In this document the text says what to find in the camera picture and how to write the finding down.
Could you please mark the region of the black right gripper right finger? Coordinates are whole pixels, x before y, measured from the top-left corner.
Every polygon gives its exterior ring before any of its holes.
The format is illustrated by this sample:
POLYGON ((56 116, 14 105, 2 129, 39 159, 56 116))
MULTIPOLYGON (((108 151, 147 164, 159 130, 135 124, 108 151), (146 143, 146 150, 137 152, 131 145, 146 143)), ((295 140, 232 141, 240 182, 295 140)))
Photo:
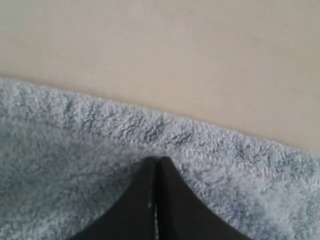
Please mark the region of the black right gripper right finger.
POLYGON ((189 188, 169 157, 158 160, 156 211, 160 240, 246 240, 189 188))

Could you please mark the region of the right gripper left finger with grey pad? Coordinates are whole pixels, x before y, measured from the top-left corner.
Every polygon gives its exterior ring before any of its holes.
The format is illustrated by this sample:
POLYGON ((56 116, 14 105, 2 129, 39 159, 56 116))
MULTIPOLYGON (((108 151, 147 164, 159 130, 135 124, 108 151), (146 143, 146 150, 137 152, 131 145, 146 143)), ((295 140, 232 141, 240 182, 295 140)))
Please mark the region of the right gripper left finger with grey pad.
POLYGON ((154 240, 158 161, 144 158, 134 179, 112 207, 72 240, 154 240))

